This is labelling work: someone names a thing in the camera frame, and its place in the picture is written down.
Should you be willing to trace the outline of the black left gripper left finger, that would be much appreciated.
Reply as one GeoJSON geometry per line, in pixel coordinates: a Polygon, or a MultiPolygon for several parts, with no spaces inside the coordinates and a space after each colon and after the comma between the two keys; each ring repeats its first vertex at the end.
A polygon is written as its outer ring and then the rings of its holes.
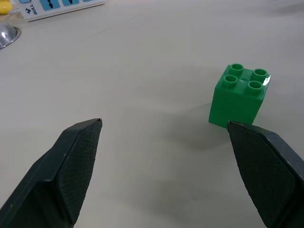
{"type": "Polygon", "coordinates": [[[72,228],[92,178],[100,118],[65,129],[0,209],[2,228],[72,228]]]}

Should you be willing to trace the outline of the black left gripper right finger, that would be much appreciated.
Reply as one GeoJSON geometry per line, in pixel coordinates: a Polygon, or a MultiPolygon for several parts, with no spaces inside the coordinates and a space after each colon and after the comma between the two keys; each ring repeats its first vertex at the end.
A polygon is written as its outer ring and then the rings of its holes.
{"type": "Polygon", "coordinates": [[[268,228],[304,226],[304,161],[275,132],[229,121],[242,181],[268,228]]]}

